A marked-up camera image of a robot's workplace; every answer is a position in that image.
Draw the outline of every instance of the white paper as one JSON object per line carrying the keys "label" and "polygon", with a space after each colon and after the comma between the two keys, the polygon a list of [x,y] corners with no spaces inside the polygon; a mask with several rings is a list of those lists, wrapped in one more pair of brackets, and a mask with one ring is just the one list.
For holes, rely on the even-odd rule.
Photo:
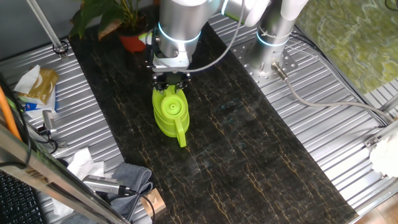
{"label": "white paper", "polygon": [[[80,180],[83,180],[87,175],[104,176],[104,161],[94,162],[88,148],[80,149],[73,156],[73,161],[68,166],[68,170],[75,174]],[[55,215],[69,215],[73,209],[64,205],[63,203],[53,200]]]}
{"label": "white paper", "polygon": [[388,177],[398,177],[398,134],[379,142],[369,160],[375,171]]}
{"label": "white paper", "polygon": [[39,77],[40,66],[36,65],[33,69],[27,72],[17,83],[14,88],[14,91],[19,93],[28,94],[33,87],[33,84],[36,82],[37,77]]}

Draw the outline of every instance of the metal mounting plate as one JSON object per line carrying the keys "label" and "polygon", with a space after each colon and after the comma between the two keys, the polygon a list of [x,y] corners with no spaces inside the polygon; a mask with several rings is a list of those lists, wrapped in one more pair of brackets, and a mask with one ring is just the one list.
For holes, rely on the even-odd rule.
{"label": "metal mounting plate", "polygon": [[[235,54],[235,56],[239,59],[239,61],[242,63],[242,65],[245,67],[245,69],[249,72],[249,74],[252,76],[254,81],[259,85],[259,87],[264,86],[265,84],[278,79],[279,76],[276,74],[276,72],[268,73],[268,72],[260,72],[259,69],[254,69],[251,68],[248,65],[248,61],[246,60],[246,52],[248,51],[248,48],[250,45],[253,44],[253,41],[250,42],[245,42],[242,44],[239,44],[235,47],[232,48],[232,52]],[[290,56],[290,54],[284,50],[283,53],[283,63],[280,65],[287,74],[292,73],[294,70],[297,69],[298,65],[296,61]]]}

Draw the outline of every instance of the metal rod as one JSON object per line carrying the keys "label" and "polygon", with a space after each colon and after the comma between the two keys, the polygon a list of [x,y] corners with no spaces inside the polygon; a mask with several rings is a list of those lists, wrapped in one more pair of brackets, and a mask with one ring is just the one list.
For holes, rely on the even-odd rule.
{"label": "metal rod", "polygon": [[[23,162],[26,160],[27,146],[2,125],[0,125],[0,142],[2,142],[0,162],[15,160]],[[37,151],[32,150],[29,167],[21,171],[29,175],[30,179],[25,174],[22,175],[18,168],[3,167],[2,169],[16,178],[23,178],[21,181],[32,184],[33,187],[40,187],[38,190],[54,196],[68,206],[71,205],[70,207],[77,212],[90,218],[96,217],[95,220],[102,220],[101,223],[106,223],[109,220],[115,224],[129,224],[124,217],[115,212],[59,161],[40,147],[37,147]],[[41,182],[45,187],[36,184],[38,182]]]}
{"label": "metal rod", "polygon": [[[58,37],[55,34],[54,30],[52,29],[49,21],[45,17],[42,9],[40,8],[39,4],[37,4],[37,1],[36,0],[26,0],[26,1],[29,4],[32,11],[34,12],[34,14],[36,15],[39,22],[41,23],[44,31],[47,33],[48,37],[50,38],[52,44],[55,47],[55,50],[57,50],[57,52],[64,52],[66,49],[64,49],[61,41],[58,39]],[[67,58],[66,54],[61,55],[61,58],[65,58],[65,57]]]}
{"label": "metal rod", "polygon": [[387,103],[380,107],[380,110],[383,112],[390,112],[390,110],[394,109],[398,105],[398,94],[393,96]]}

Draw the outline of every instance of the black wire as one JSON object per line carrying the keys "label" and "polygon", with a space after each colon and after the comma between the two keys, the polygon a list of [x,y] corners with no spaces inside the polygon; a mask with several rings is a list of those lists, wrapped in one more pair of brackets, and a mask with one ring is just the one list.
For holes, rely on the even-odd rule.
{"label": "black wire", "polygon": [[[22,114],[23,108],[22,106],[17,102],[17,100],[15,99],[14,95],[12,94],[12,91],[10,89],[8,89],[8,86],[5,84],[5,82],[3,81],[2,77],[0,77],[0,87],[3,89],[4,93],[7,93],[7,97],[15,104],[15,106],[17,107],[17,111],[19,113],[19,116],[21,117],[22,120],[22,124],[24,127],[24,135],[22,134],[22,132],[20,132],[20,135],[22,136],[22,139],[24,140],[24,143],[27,144],[28,147],[28,151],[27,151],[27,156],[26,156],[26,160],[25,160],[25,164],[23,169],[25,169],[30,161],[30,156],[32,155],[32,144],[30,141],[30,136],[29,136],[29,130],[27,128],[27,124],[26,121],[24,119],[24,115]],[[15,162],[3,162],[0,163],[0,167],[5,167],[5,166],[17,166],[15,165]]]}
{"label": "black wire", "polygon": [[[299,32],[302,32],[296,25],[294,25],[294,26],[295,26],[295,28],[296,28]],[[296,37],[296,36],[294,36],[294,34],[295,34],[295,35],[299,35],[299,36],[301,36],[301,37],[304,37],[306,40],[303,40],[303,39],[301,39],[301,38],[299,38],[299,37]],[[347,81],[343,78],[342,74],[333,66],[332,62],[331,62],[331,61],[328,59],[328,57],[326,57],[326,55],[320,50],[320,48],[316,45],[316,43],[314,43],[314,42],[313,42],[312,40],[310,40],[308,37],[306,37],[306,36],[304,36],[304,35],[302,35],[302,34],[296,33],[296,32],[291,33],[290,36],[291,36],[291,37],[294,37],[294,38],[296,38],[296,39],[298,39],[298,40],[301,40],[302,42],[305,42],[305,43],[308,44],[309,46],[313,47],[313,48],[314,48],[326,61],[329,62],[329,64],[330,64],[330,65],[335,69],[335,71],[340,75],[340,77],[342,77],[342,79],[344,80],[344,82],[345,82],[348,86],[350,86],[350,84],[347,83]],[[352,88],[351,91],[353,91],[353,92],[356,94],[356,96],[357,96],[362,102],[366,102],[366,101],[361,97],[361,95],[358,94],[358,92],[357,92],[354,88]]]}
{"label": "black wire", "polygon": [[49,139],[47,141],[39,141],[39,140],[36,140],[36,141],[38,143],[41,143],[41,144],[47,144],[47,143],[50,143],[50,142],[54,143],[54,150],[52,152],[50,152],[50,154],[53,154],[53,153],[55,153],[58,150],[58,143],[54,139],[52,139],[50,137],[49,137]]}
{"label": "black wire", "polygon": [[390,9],[391,11],[395,11],[395,12],[398,11],[398,0],[396,0],[397,9],[393,9],[393,8],[391,8],[390,6],[388,6],[387,0],[384,1],[384,4],[386,5],[386,8]]}
{"label": "black wire", "polygon": [[140,193],[138,193],[136,191],[133,191],[133,190],[126,190],[126,191],[129,192],[129,193],[136,194],[136,195],[142,197],[143,199],[145,199],[149,203],[149,205],[150,205],[150,207],[152,209],[152,213],[154,214],[153,217],[152,217],[152,224],[155,224],[156,223],[155,209],[154,209],[154,206],[152,205],[152,202],[150,202],[150,200],[147,197],[145,197],[144,195],[142,195],[142,194],[140,194]]}

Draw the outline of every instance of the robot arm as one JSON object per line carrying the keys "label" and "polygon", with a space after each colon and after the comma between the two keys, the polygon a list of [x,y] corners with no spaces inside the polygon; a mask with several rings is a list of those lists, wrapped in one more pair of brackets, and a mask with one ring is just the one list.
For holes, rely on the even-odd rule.
{"label": "robot arm", "polygon": [[[220,11],[238,21],[242,3],[242,0],[163,0],[160,4],[157,44],[165,58],[155,57],[154,72],[187,69],[197,47],[200,31],[209,18]],[[245,0],[242,23],[254,26],[268,4],[269,0]]]}

